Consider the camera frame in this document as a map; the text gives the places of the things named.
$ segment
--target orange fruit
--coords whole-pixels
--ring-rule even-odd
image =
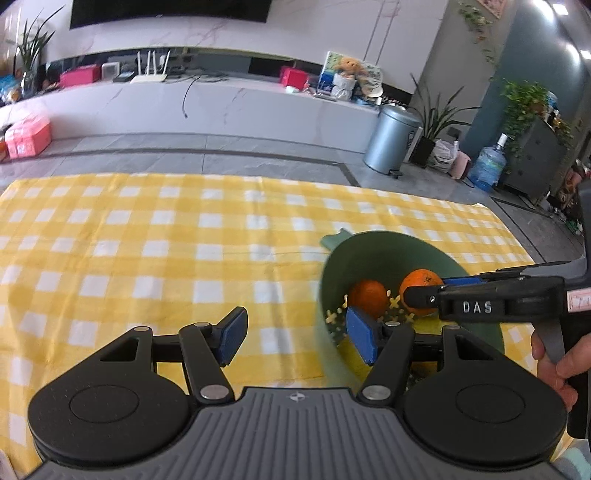
[[[400,295],[400,301],[402,305],[410,312],[414,313],[417,317],[424,317],[425,315],[431,315],[436,312],[437,309],[413,309],[404,303],[404,291],[409,287],[426,287],[431,285],[443,285],[443,280],[439,276],[427,270],[425,268],[419,268],[410,272],[400,284],[398,294]]]
[[[349,290],[347,306],[357,307],[377,320],[390,306],[390,300],[386,288],[379,281],[361,280]]]

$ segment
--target blue water bottle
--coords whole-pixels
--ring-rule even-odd
[[[478,155],[474,166],[468,172],[468,179],[485,192],[491,192],[494,185],[499,181],[507,159],[503,155],[503,149],[507,136],[502,134],[494,147],[484,147]]]

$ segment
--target picture frame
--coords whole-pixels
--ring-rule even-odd
[[[486,8],[495,17],[500,18],[503,15],[507,0],[478,0],[478,3]]]

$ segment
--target silver trash can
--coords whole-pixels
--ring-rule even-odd
[[[375,171],[398,178],[402,175],[400,165],[413,153],[422,134],[417,115],[400,106],[384,105],[363,162]]]

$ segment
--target human hand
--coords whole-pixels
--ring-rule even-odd
[[[591,368],[591,334],[586,335],[554,365],[537,333],[531,335],[531,355],[538,361],[538,378],[552,387],[562,398],[568,411],[577,403],[577,391],[566,379]]]

